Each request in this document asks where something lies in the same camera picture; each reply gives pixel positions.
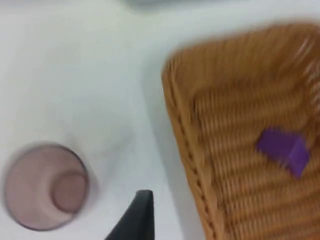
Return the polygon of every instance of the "black object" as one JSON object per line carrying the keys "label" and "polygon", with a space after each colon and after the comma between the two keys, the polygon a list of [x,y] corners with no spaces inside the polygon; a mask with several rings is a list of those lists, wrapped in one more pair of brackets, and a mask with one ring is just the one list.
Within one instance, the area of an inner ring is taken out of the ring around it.
{"label": "black object", "polygon": [[155,240],[154,194],[139,190],[105,240]]}

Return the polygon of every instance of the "basket weave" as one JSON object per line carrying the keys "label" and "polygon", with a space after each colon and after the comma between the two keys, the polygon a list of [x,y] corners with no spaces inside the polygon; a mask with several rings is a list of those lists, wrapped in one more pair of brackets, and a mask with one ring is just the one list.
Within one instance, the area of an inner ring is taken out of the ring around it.
{"label": "basket weave", "polygon": [[[273,25],[176,52],[167,111],[207,240],[320,240],[320,32]],[[262,131],[301,133],[300,179],[255,149]]]}

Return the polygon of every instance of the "purple block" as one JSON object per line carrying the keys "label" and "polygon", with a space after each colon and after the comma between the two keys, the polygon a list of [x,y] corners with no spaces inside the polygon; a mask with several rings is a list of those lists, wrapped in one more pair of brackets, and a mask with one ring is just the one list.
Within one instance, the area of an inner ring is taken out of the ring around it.
{"label": "purple block", "polygon": [[266,129],[262,133],[256,148],[285,165],[296,177],[301,177],[309,161],[309,153],[302,136],[275,128]]}

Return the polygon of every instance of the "white surface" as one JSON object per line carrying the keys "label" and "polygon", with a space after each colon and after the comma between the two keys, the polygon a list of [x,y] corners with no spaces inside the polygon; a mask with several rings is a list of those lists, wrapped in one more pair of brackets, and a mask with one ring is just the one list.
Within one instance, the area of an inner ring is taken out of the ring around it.
{"label": "white surface", "polygon": [[154,192],[157,240],[204,239],[164,105],[165,59],[209,36],[318,18],[317,2],[205,2],[150,12],[116,0],[0,2],[1,173],[21,147],[54,141],[78,153],[98,185],[83,214],[55,231],[24,229],[1,205],[1,239],[102,240],[139,189]]}

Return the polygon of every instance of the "woven basket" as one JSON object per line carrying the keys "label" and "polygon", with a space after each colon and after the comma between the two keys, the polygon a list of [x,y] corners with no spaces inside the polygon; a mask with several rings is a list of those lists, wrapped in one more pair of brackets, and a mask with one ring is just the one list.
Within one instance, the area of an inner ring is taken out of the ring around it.
{"label": "woven basket", "polygon": [[[167,111],[207,240],[320,240],[320,32],[273,25],[176,52]],[[255,149],[262,131],[304,136],[300,179]]]}

